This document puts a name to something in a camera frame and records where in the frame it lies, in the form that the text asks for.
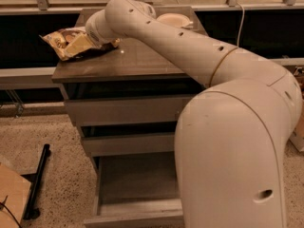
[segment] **brown tabletop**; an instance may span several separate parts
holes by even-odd
[[[181,13],[193,22],[191,30],[206,34],[191,7],[155,8],[158,16],[164,13]],[[83,9],[76,27],[86,24],[86,20],[98,9]],[[54,83],[80,83],[154,77],[175,77],[185,75],[165,58],[136,39],[122,39],[118,48],[103,55],[76,61],[60,61],[52,76]]]

